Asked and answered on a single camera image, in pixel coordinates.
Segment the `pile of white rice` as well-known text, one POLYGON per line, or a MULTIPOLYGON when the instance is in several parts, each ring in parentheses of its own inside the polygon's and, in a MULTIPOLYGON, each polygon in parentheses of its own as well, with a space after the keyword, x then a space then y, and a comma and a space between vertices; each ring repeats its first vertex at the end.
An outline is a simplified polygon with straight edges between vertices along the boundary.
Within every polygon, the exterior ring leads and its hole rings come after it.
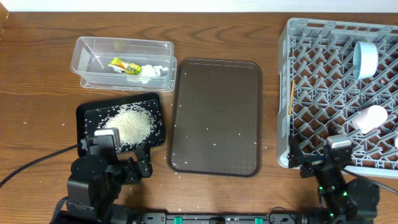
POLYGON ((117 152, 133 151, 142 143, 151 132, 154 120, 147 112, 126 111, 122 109, 118 115, 109 119, 104 128, 118 128, 121 146, 117 152))

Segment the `wooden chopstick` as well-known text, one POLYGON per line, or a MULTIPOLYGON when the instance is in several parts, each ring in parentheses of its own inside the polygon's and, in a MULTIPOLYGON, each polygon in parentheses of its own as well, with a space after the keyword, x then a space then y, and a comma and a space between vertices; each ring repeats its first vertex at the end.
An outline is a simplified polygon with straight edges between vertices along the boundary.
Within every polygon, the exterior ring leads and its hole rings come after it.
POLYGON ((292 86, 290 90, 290 110, 293 106, 293 101, 294 101, 294 88, 295 88, 295 80, 292 81, 292 86))
POLYGON ((290 104, 289 104, 289 116, 292 115, 292 108, 293 108, 293 102, 294 102, 294 88, 295 88, 295 80, 292 80, 291 83, 291 90, 290 90, 290 104))

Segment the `pink cup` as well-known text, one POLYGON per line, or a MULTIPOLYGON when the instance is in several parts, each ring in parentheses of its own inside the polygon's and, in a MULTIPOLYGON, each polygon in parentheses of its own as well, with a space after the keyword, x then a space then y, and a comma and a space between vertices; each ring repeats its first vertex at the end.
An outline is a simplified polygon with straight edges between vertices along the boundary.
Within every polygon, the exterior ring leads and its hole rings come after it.
POLYGON ((362 134, 367 134, 381 126, 388 117, 386 109, 379 105, 372 105, 359 112, 352 120, 355 129, 360 129, 362 134))

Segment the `white tissue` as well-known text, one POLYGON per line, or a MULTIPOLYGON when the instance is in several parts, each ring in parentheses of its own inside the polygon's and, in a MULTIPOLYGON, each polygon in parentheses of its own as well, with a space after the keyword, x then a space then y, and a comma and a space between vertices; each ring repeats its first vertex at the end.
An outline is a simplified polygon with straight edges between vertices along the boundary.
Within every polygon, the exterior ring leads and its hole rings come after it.
POLYGON ((161 73, 167 71, 167 67, 161 65, 144 65, 141 67, 142 70, 137 75, 128 75, 127 81, 146 84, 151 78, 161 76, 161 73))

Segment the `yellow green snack wrapper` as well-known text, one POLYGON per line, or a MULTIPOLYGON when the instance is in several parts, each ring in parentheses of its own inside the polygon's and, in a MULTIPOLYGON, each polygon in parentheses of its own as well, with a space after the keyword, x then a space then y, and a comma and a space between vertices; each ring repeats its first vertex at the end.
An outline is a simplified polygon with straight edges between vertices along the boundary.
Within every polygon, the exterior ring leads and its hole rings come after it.
POLYGON ((117 73, 124 73, 128 75, 138 75, 142 71, 142 67, 135 63, 125 62, 118 57, 115 57, 108 63, 108 66, 111 67, 117 73))

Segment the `light blue bowl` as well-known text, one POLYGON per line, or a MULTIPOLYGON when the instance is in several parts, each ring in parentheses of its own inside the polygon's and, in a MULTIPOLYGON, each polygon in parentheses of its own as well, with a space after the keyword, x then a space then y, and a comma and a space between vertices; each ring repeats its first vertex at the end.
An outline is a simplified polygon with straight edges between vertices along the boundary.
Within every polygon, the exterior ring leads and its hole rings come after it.
POLYGON ((378 66, 378 51, 374 43, 357 42, 353 52, 354 78, 363 80, 372 77, 378 66))

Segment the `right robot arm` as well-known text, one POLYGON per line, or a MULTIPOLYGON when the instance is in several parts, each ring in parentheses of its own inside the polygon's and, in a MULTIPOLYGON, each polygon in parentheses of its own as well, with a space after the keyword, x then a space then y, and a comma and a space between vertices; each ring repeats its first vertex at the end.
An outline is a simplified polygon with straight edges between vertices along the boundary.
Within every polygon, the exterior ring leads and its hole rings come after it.
POLYGON ((330 136, 322 155, 305 155, 289 136, 290 169, 298 167, 301 178, 315 177, 321 207, 307 211, 299 223, 373 223, 377 217, 380 189, 363 178, 345 181, 343 172, 351 163, 352 142, 348 136, 330 136))

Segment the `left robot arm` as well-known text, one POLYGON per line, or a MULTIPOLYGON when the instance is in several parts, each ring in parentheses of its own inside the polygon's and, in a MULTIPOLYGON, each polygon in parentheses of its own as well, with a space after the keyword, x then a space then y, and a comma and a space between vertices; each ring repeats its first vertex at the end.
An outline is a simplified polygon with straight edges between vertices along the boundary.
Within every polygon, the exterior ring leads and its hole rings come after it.
POLYGON ((142 223, 142 215, 115 204, 123 185, 138 184, 152 173, 150 144, 135 151, 137 160, 119 160, 113 146, 92 146, 71 166, 68 196, 58 201, 51 223, 142 223))

